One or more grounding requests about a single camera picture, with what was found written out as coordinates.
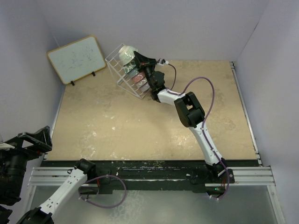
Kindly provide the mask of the white mandala pattern bowl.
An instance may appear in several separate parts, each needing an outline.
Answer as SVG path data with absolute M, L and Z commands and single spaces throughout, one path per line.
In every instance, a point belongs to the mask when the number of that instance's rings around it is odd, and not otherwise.
M 139 82 L 136 83 L 137 88 L 142 87 L 143 85 L 145 85 L 148 81 L 147 80 L 141 80 Z

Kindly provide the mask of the grey speckled bowl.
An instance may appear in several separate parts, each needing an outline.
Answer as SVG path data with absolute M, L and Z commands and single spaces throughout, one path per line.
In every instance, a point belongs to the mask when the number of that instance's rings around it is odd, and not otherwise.
M 128 76 L 129 78 L 133 78 L 133 77 L 136 76 L 137 74 L 139 74 L 138 69 L 132 69 L 132 70 L 127 74 L 127 76 Z

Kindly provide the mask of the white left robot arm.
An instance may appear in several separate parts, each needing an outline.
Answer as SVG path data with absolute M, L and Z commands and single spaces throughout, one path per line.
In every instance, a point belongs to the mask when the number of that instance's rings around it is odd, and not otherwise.
M 0 222 L 7 224 L 13 206 L 21 200 L 21 189 L 27 163 L 52 150 L 50 127 L 45 126 L 35 133 L 22 132 L 0 143 Z M 70 197 L 86 183 L 96 178 L 96 165 L 80 159 L 68 171 L 64 183 L 39 207 L 26 212 L 18 221 L 20 224 L 52 224 L 56 213 Z

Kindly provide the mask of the green leaf pattern bowl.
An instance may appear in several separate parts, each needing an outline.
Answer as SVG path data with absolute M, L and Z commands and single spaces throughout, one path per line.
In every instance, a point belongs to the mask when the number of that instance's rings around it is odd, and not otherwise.
M 123 69 L 125 73 L 129 73 L 131 70 L 133 70 L 136 67 L 136 63 L 134 60 L 131 60 L 129 63 L 123 65 Z

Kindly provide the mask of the brown floral pattern bowl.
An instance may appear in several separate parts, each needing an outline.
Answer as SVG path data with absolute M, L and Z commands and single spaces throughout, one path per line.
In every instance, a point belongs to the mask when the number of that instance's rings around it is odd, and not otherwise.
M 145 78 L 145 74 L 143 72 L 139 72 L 137 75 L 135 75 L 132 78 L 132 81 L 136 84 L 136 83 L 140 82 L 144 78 Z

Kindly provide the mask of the pale green wavy bowl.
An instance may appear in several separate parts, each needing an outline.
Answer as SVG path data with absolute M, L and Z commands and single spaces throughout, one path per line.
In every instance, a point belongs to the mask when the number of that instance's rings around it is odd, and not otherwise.
M 119 50 L 119 59 L 122 65 L 128 64 L 134 57 L 134 51 L 138 51 L 133 46 L 124 45 Z

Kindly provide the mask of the purple striped bowl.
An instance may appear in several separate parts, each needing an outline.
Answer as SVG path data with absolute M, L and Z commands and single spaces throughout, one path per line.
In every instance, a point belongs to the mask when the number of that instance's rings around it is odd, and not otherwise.
M 146 90 L 148 90 L 150 88 L 150 86 L 148 84 L 144 84 L 143 86 L 140 87 L 140 91 L 141 92 L 145 92 Z

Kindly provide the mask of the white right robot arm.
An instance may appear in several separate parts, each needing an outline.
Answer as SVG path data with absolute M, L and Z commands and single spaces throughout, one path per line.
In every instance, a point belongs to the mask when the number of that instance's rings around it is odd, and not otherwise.
M 188 83 L 182 93 L 174 92 L 165 86 L 164 73 L 155 70 L 158 62 L 153 58 L 147 58 L 137 51 L 134 51 L 134 61 L 137 69 L 145 74 L 150 86 L 150 95 L 154 101 L 166 103 L 176 108 L 179 120 L 184 127 L 189 128 L 196 138 L 200 149 L 204 155 L 204 160 L 208 170 L 208 179 L 212 182 L 219 182 L 227 175 L 229 181 L 228 166 L 207 130 L 206 119 L 211 112 L 214 104 L 215 90 L 212 82 L 208 81 L 212 88 L 212 102 L 208 113 L 205 113 L 203 107 L 193 92 L 187 93 Z

